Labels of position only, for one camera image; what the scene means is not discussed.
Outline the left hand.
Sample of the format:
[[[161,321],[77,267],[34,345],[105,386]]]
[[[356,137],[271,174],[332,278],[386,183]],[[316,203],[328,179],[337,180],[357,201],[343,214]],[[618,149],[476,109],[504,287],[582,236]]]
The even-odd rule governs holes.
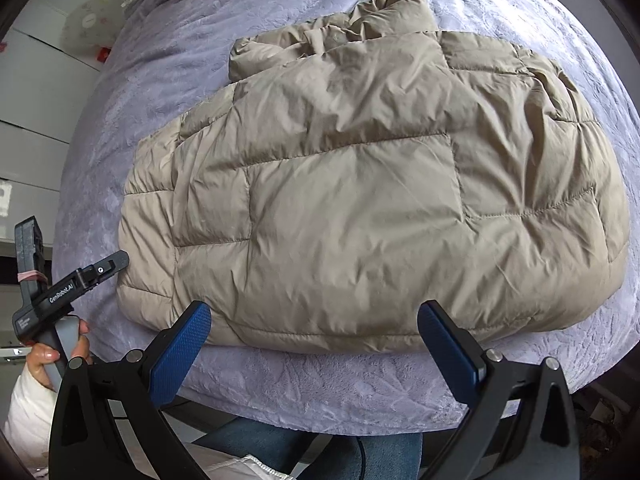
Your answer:
[[[92,356],[90,342],[87,337],[88,333],[90,333],[89,325],[80,318],[78,320],[77,344],[70,355],[73,358],[83,358],[88,364],[91,364]],[[58,390],[58,386],[54,384],[52,375],[47,371],[47,367],[55,367],[56,362],[61,359],[60,352],[42,342],[35,342],[30,345],[30,348],[32,350],[26,356],[26,367],[29,373],[43,387],[52,391]]]

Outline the white sleeve left forearm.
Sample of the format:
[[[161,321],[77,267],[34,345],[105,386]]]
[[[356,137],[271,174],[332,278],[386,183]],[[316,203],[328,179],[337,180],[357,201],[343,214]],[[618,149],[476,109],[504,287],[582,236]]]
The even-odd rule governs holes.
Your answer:
[[[32,377],[27,367],[11,394],[3,433],[35,479],[49,478],[49,441],[56,393]]]

